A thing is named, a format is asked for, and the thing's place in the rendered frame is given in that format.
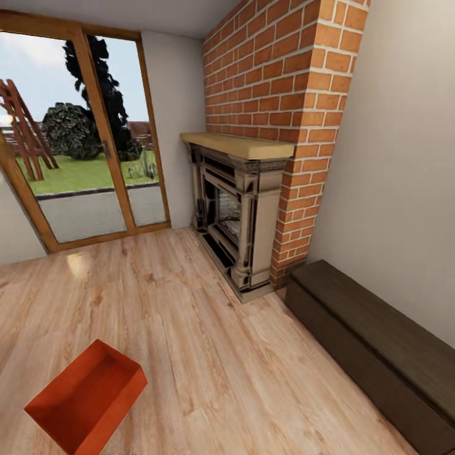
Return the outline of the storage box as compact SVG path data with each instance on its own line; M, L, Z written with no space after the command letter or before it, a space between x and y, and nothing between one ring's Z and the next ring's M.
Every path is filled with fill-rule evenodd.
M24 410L68 455L99 455L147 384L140 364L96 339Z

